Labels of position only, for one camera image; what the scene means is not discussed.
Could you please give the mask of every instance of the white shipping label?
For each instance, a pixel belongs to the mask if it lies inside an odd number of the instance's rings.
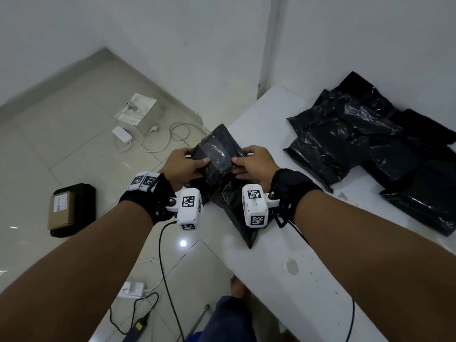
[[[54,197],[54,212],[65,210],[67,208],[68,193],[56,195]]]

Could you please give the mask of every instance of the wrist strap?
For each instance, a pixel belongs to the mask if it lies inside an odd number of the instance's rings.
[[[152,175],[144,175],[141,180],[144,181],[151,177]],[[175,197],[176,195],[174,194],[171,183],[165,178],[165,175],[158,175],[152,185],[145,183],[147,185],[146,189],[140,189],[141,184],[141,182],[137,183],[136,189],[132,189],[134,187],[130,184],[128,190],[120,197],[119,203],[128,200],[140,205],[151,216],[154,225],[158,222],[167,221],[172,218],[174,213],[169,212],[166,209],[166,206],[169,205],[170,197]]]
[[[311,190],[322,190],[299,171],[279,169],[272,178],[271,192],[280,199],[277,213],[284,220],[295,223],[295,213],[302,197]]]

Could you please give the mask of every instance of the foot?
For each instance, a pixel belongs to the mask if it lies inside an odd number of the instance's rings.
[[[248,301],[250,299],[250,295],[252,294],[248,288],[241,282],[239,278],[236,276],[232,276],[231,280],[231,296],[237,299],[242,299],[244,301]]]

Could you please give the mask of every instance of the brown cardboard box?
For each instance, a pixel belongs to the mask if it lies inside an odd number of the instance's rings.
[[[47,228],[49,230],[67,227],[74,221],[74,193],[64,192],[53,195],[49,207]]]

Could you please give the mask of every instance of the table surface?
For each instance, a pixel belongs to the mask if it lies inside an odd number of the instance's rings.
[[[228,129],[241,147],[264,146],[279,166],[306,173],[282,149],[296,138],[286,118],[310,106],[311,103],[276,85]],[[384,201],[378,195],[382,187],[361,167],[351,170],[332,187],[335,197],[456,253],[454,235],[442,236]],[[351,297],[291,226],[279,229],[272,222],[260,230],[254,246],[248,249],[224,211],[214,204],[208,203],[202,210],[200,225],[200,239],[299,340],[345,341],[352,317]],[[350,341],[385,340],[356,305]]]

